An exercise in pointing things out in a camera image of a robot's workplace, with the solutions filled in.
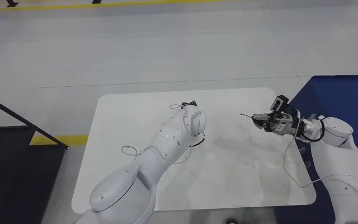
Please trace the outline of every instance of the white table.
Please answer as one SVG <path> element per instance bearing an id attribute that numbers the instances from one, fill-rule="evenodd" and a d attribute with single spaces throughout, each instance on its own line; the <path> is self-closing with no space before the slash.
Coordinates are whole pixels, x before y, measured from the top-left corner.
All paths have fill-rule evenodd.
<path id="1" fill-rule="evenodd" d="M 256 128 L 240 113 L 268 113 L 276 94 L 269 88 L 106 95 L 98 101 L 83 156 L 72 208 L 90 208 L 92 189 L 110 172 L 133 159 L 127 144 L 142 149 L 175 111 L 170 104 L 196 100 L 205 110 L 206 140 L 185 163 L 162 176 L 155 211 L 292 206 L 315 201 L 313 186 L 301 189 L 284 173 L 283 152 L 292 136 Z M 285 166 L 301 185 L 309 183 L 295 143 Z"/>

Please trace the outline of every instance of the cable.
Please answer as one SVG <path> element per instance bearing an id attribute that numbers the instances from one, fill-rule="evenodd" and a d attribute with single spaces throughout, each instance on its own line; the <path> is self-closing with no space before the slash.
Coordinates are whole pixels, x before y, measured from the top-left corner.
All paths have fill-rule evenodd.
<path id="1" fill-rule="evenodd" d="M 358 194 L 334 194 L 334 195 L 331 195 L 331 197 L 334 197 L 334 196 L 358 196 Z"/>
<path id="2" fill-rule="evenodd" d="M 322 140 L 322 138 L 324 137 L 324 123 L 323 123 L 323 120 L 319 120 L 321 122 L 321 125 L 322 125 L 322 133 L 321 133 L 321 136 L 317 139 L 310 139 L 308 138 L 307 136 L 305 136 L 304 134 L 302 134 L 302 137 L 304 137 L 305 139 L 309 140 L 310 142 L 319 142 L 320 140 Z"/>
<path id="3" fill-rule="evenodd" d="M 190 105 L 190 103 L 184 104 L 184 105 L 172 104 L 172 105 L 169 106 L 170 109 L 182 108 L 182 109 L 185 110 L 185 113 L 184 113 L 184 116 L 183 116 L 183 125 L 184 125 L 184 128 L 185 128 L 186 132 L 187 132 L 188 135 L 190 136 L 190 146 L 189 146 L 190 152 L 189 152 L 189 155 L 188 155 L 188 156 L 185 156 L 185 159 L 184 159 L 183 161 L 174 162 L 173 164 L 175 164 L 175 165 L 177 165 L 177 164 L 182 164 L 183 162 L 187 161 L 187 160 L 189 159 L 189 157 L 191 156 L 192 148 L 195 147 L 195 146 L 198 146 L 198 145 L 202 144 L 202 142 L 205 140 L 205 134 L 204 134 L 204 137 L 203 137 L 203 139 L 202 139 L 201 142 L 199 142 L 199 143 L 197 143 L 197 144 L 195 144 L 195 145 L 192 144 L 192 138 L 191 138 L 191 135 L 190 135 L 190 131 L 188 130 L 188 127 L 187 127 L 186 124 L 185 124 L 185 118 L 188 116 L 188 111 L 187 111 L 187 109 L 185 108 L 185 106 L 187 106 L 187 105 Z M 135 154 L 130 154 L 130 153 L 124 152 L 124 148 L 132 148 L 132 149 L 134 149 Z M 146 147 L 145 149 L 143 149 L 143 152 L 139 152 L 139 153 L 138 153 L 137 149 L 134 148 L 133 146 L 122 146 L 121 151 L 122 151 L 124 154 L 128 155 L 128 156 L 135 156 L 134 159 L 133 159 L 133 160 L 135 160 L 138 156 L 142 155 L 146 150 L 148 150 L 148 149 L 150 149 L 150 148 L 154 148 L 154 149 L 158 152 L 159 156 L 160 156 L 163 160 L 165 160 L 165 158 L 163 157 L 163 155 L 161 154 L 161 152 L 158 150 L 158 148 L 157 148 L 156 146 L 148 146 L 148 147 Z"/>
<path id="4" fill-rule="evenodd" d="M 289 144 L 289 145 L 286 147 L 286 149 L 285 149 L 285 152 L 284 152 L 284 155 L 283 155 L 283 156 L 284 156 L 284 164 L 283 164 L 283 167 L 284 167 L 284 171 L 287 173 L 287 175 L 288 175 L 288 176 L 293 180 L 293 182 L 295 182 L 295 184 L 296 184 L 297 186 L 299 186 L 300 188 L 306 188 L 306 187 L 310 186 L 311 184 L 313 184 L 313 183 L 315 183 L 315 182 L 321 181 L 321 180 L 323 180 L 323 179 L 325 179 L 325 178 L 328 178 L 328 177 L 331 177 L 331 176 L 355 176 L 355 175 L 349 175 L 349 174 L 333 174 L 333 175 L 324 176 L 324 177 L 319 178 L 319 179 L 317 179 L 317 180 L 314 180 L 314 181 L 312 181 L 312 182 L 310 182 L 310 183 L 308 183 L 308 184 L 306 184 L 306 185 L 304 185 L 304 186 L 301 186 L 301 185 L 291 176 L 291 174 L 289 174 L 289 173 L 287 172 L 286 167 L 285 167 L 286 152 L 287 152 L 287 150 L 289 149 L 289 147 L 291 146 L 291 144 L 292 144 L 293 140 L 295 139 L 295 137 L 291 140 L 290 144 Z M 344 182 L 344 183 L 347 184 L 347 185 L 349 185 L 351 188 L 355 189 L 355 190 L 358 192 L 358 190 L 357 190 L 356 188 L 354 188 L 353 186 L 351 186 L 350 184 L 348 184 L 348 183 L 346 183 L 346 182 Z"/>
<path id="5" fill-rule="evenodd" d="M 126 153 L 126 152 L 123 150 L 124 148 L 132 148 L 132 149 L 134 149 L 135 154 Z M 137 151 L 136 148 L 134 148 L 133 146 L 122 146 L 121 151 L 122 151 L 124 154 L 128 155 L 128 156 L 135 156 L 133 160 L 135 160 L 135 159 L 138 157 L 138 151 Z"/>

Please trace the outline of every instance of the black railing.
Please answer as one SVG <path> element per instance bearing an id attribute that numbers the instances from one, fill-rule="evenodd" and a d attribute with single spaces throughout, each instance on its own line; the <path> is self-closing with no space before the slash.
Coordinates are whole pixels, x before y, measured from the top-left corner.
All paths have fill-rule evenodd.
<path id="1" fill-rule="evenodd" d="M 29 122 L 28 120 L 26 120 L 26 119 L 23 118 L 22 116 L 16 114 L 14 111 L 10 110 L 10 109 L 7 108 L 6 106 L 0 104 L 0 110 L 2 110 L 2 111 L 4 111 L 5 113 L 9 114 L 9 115 L 12 116 L 13 118 L 15 118 L 15 119 L 17 119 L 17 120 L 23 122 L 24 124 L 26 124 L 26 125 L 28 125 L 28 126 L 30 126 L 30 127 L 35 128 L 35 130 L 36 130 L 37 132 L 39 132 L 39 133 L 42 134 L 43 136 L 45 136 L 45 137 L 51 139 L 53 142 L 55 142 L 55 143 L 57 143 L 57 144 L 63 146 L 66 150 L 69 149 L 69 147 L 68 147 L 65 143 L 63 143 L 63 142 L 59 141 L 58 139 L 54 138 L 54 137 L 51 136 L 49 133 L 47 133 L 46 131 L 44 131 L 44 130 L 42 130 L 41 128 L 37 127 L 35 124 L 32 124 L 31 122 Z"/>

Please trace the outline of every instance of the gray floor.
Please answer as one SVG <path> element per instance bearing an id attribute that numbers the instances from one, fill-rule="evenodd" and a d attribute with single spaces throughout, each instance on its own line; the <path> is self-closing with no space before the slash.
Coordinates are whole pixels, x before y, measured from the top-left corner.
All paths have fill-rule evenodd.
<path id="1" fill-rule="evenodd" d="M 88 134 L 106 94 L 269 87 L 358 73 L 357 1 L 251 0 L 0 13 L 0 102 L 53 135 Z M 0 125 L 17 124 L 0 114 Z M 84 147 L 66 153 L 43 223 L 73 223 Z M 150 223 L 274 221 L 271 209 L 156 212 Z"/>

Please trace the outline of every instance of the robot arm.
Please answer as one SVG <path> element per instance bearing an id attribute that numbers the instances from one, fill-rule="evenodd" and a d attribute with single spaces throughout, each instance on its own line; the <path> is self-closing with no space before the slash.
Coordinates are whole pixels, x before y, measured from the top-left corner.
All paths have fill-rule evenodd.
<path id="1" fill-rule="evenodd" d="M 354 196 L 358 196 L 358 148 L 354 144 L 353 128 L 337 118 L 319 116 L 315 119 L 315 114 L 308 119 L 301 118 L 285 96 L 275 99 L 271 111 L 250 118 L 256 127 L 266 132 L 281 136 L 289 134 L 310 143 L 314 167 L 320 176 L 318 180 L 327 180 L 323 184 L 331 196 L 336 223 L 357 223 L 358 197 Z"/>
<path id="2" fill-rule="evenodd" d="M 253 114 L 250 118 L 257 128 L 283 136 L 289 134 L 303 142 L 319 142 L 352 149 L 351 137 L 353 129 L 350 125 L 337 118 L 325 118 L 312 114 L 309 118 L 301 118 L 300 112 L 288 104 L 288 98 L 278 96 L 271 105 L 269 114 Z"/>
<path id="3" fill-rule="evenodd" d="M 192 146 L 193 136 L 204 134 L 206 114 L 196 107 L 195 101 L 179 107 L 138 158 L 106 176 L 94 188 L 89 198 L 92 209 L 77 224 L 148 222 L 161 176 Z"/>

